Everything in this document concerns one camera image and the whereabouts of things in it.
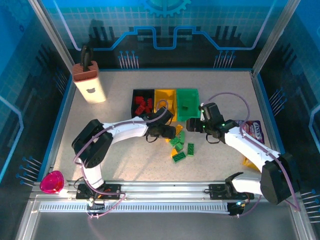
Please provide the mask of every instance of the snack package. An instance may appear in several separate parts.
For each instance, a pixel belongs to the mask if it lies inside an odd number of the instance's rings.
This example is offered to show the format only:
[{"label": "snack package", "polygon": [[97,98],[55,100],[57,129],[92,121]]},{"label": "snack package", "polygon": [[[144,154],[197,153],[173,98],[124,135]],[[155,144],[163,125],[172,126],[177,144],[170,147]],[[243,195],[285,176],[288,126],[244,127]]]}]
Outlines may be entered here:
[{"label": "snack package", "polygon": [[[237,124],[241,125],[243,120],[236,120]],[[244,130],[248,133],[251,137],[258,140],[260,143],[265,144],[265,137],[262,132],[262,127],[260,121],[247,121],[244,124]]]},{"label": "snack package", "polygon": [[[243,120],[236,120],[236,123],[241,125]],[[262,127],[260,121],[247,121],[244,124],[244,130],[248,133],[251,137],[258,140],[260,143],[265,144],[265,137],[264,133],[262,132]],[[244,157],[243,163],[244,166],[252,168],[254,170],[259,171],[259,169],[254,165],[248,158]]]}]

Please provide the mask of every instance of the beige container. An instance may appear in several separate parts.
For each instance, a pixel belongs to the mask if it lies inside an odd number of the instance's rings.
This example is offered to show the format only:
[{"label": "beige container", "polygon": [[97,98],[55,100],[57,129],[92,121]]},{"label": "beige container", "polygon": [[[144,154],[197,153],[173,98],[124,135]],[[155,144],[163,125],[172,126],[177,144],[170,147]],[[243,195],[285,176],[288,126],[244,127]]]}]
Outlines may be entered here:
[{"label": "beige container", "polygon": [[84,72],[84,67],[75,64],[72,68],[72,80],[84,99],[89,104],[101,103],[107,100],[107,96],[99,79],[99,68],[95,61],[91,61],[90,71]]}]

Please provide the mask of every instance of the cable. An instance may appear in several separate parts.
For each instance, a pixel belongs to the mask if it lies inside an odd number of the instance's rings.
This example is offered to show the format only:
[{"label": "cable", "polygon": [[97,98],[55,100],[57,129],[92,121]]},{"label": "cable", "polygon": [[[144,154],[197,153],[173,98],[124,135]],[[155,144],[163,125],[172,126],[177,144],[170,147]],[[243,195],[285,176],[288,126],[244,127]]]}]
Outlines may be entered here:
[{"label": "cable", "polygon": [[240,214],[237,214],[237,217],[240,218],[240,217],[244,217],[246,215],[248,215],[249,213],[251,213],[258,205],[258,203],[260,202],[261,200],[261,197],[262,195],[259,196],[258,200],[255,202],[255,204],[253,205],[252,208],[250,208],[248,211],[246,211],[245,213],[242,213],[241,215]]},{"label": "cable", "polygon": [[282,163],[273,155],[271,154],[270,152],[268,152],[268,150],[264,149],[262,146],[260,146],[259,144],[257,144],[255,141],[251,140],[250,138],[248,138],[246,136],[246,134],[243,132],[243,128],[244,128],[244,125],[245,123],[248,121],[249,117],[250,117],[250,107],[249,107],[249,104],[248,102],[239,94],[235,93],[235,92],[220,92],[220,93],[217,93],[215,95],[213,95],[212,97],[210,97],[206,102],[204,102],[203,105],[209,103],[209,101],[211,101],[212,99],[214,99],[215,97],[219,96],[219,95],[234,95],[234,96],[237,96],[238,98],[240,98],[245,106],[246,106],[246,109],[248,111],[247,113],[247,116],[245,118],[245,120],[241,123],[240,125],[240,133],[242,135],[243,138],[245,138],[248,142],[250,142],[251,144],[255,145],[257,148],[259,148],[260,150],[262,150],[265,154],[269,155],[273,160],[275,160],[275,162],[279,165],[281,171],[283,172],[283,175],[284,175],[284,178],[286,180],[286,183],[288,184],[288,187],[290,189],[290,193],[293,197],[293,201],[294,201],[294,204],[292,204],[291,202],[289,202],[288,200],[284,200],[287,204],[289,204],[290,206],[292,206],[296,211],[300,212],[301,209],[300,209],[300,206],[299,206],[299,203],[298,203],[298,199],[296,197],[296,194],[295,194],[295,190],[291,184],[291,181],[290,181],[290,178],[288,176],[288,173],[285,169],[285,167],[282,165]]},{"label": "cable", "polygon": [[76,189],[76,190],[79,190],[77,187],[76,187],[76,183],[78,182],[78,181],[80,181],[81,179],[83,179],[84,177],[82,176],[82,177],[79,177],[77,180],[75,180],[75,182],[73,183],[73,187]]},{"label": "cable", "polygon": [[208,140],[208,136],[209,136],[209,134],[207,133],[207,134],[205,135],[205,139],[206,139],[206,141],[207,141],[208,143],[210,143],[210,144],[218,144],[218,143],[220,143],[220,140],[219,140],[219,141],[209,141],[209,140]]},{"label": "cable", "polygon": [[148,140],[148,136],[149,136],[149,135],[146,135],[146,136],[145,136],[145,140],[146,140],[148,143],[154,143],[154,142],[158,139],[158,137],[156,136],[152,141],[149,141],[149,140]]},{"label": "cable", "polygon": [[116,123],[112,126],[109,126],[103,130],[101,130],[100,132],[98,132],[96,135],[94,135],[81,149],[80,151],[74,156],[74,159],[73,159],[73,163],[76,164],[76,165],[80,165],[80,169],[81,169],[81,172],[82,172],[82,176],[83,176],[83,179],[85,181],[85,183],[88,185],[88,187],[93,190],[94,192],[98,193],[98,194],[101,194],[101,195],[121,195],[123,194],[123,197],[112,207],[110,208],[108,211],[104,212],[104,213],[100,213],[99,215],[96,215],[96,216],[91,216],[91,217],[94,217],[94,218],[99,218],[99,217],[102,217],[106,214],[108,214],[109,212],[111,212],[114,208],[116,208],[126,197],[126,194],[124,192],[104,192],[104,191],[99,191],[97,189],[95,189],[93,186],[91,186],[91,184],[89,183],[87,177],[86,177],[86,174],[85,174],[85,171],[84,171],[84,167],[85,165],[83,164],[83,162],[77,162],[77,159],[79,158],[79,156],[84,152],[84,150],[96,139],[98,138],[100,135],[102,135],[103,133],[107,132],[108,130],[112,129],[112,128],[116,128],[118,126],[122,126],[122,125],[126,125],[126,124],[148,124],[148,123],[152,123],[152,122],[155,122],[157,120],[159,120],[160,118],[162,118],[167,110],[168,110],[168,102],[165,100],[165,99],[161,99],[160,101],[158,101],[157,105],[156,105],[156,109],[158,110],[159,109],[159,104],[161,102],[165,102],[165,109],[163,111],[163,113],[152,119],[152,120],[146,120],[146,121],[124,121],[124,122],[119,122],[119,123]]},{"label": "cable", "polygon": [[250,196],[249,196],[249,193],[248,193],[248,192],[245,192],[245,195],[248,197],[248,203],[247,203],[247,204],[249,204],[249,203],[250,203]]},{"label": "cable", "polygon": [[174,119],[174,116],[172,116],[171,118],[170,118],[170,122],[169,122],[169,124],[167,124],[167,125],[170,125],[171,123],[172,123],[172,119]]}]

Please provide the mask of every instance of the yellow bin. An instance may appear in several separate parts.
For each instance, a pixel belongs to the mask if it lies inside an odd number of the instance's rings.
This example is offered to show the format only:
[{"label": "yellow bin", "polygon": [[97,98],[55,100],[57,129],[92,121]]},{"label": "yellow bin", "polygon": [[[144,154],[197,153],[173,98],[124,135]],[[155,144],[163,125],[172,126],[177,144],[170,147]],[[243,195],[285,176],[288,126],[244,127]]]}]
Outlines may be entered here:
[{"label": "yellow bin", "polygon": [[[177,121],[177,90],[176,89],[155,89],[154,90],[154,112],[157,111],[157,103],[165,99],[168,102],[168,110],[173,114],[172,122]],[[166,103],[161,102],[159,108],[165,107]]]}]

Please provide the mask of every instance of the purple package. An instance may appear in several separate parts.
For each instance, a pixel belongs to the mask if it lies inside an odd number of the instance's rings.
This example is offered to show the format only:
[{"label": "purple package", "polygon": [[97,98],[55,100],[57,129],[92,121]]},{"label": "purple package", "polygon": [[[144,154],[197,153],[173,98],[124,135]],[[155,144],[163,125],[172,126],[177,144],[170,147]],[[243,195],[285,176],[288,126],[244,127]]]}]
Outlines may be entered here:
[{"label": "purple package", "polygon": [[[241,125],[243,120],[236,120],[237,124]],[[265,144],[264,133],[262,132],[262,127],[260,121],[246,121],[243,129],[246,133],[248,133],[251,137],[258,140],[260,143]]]}]

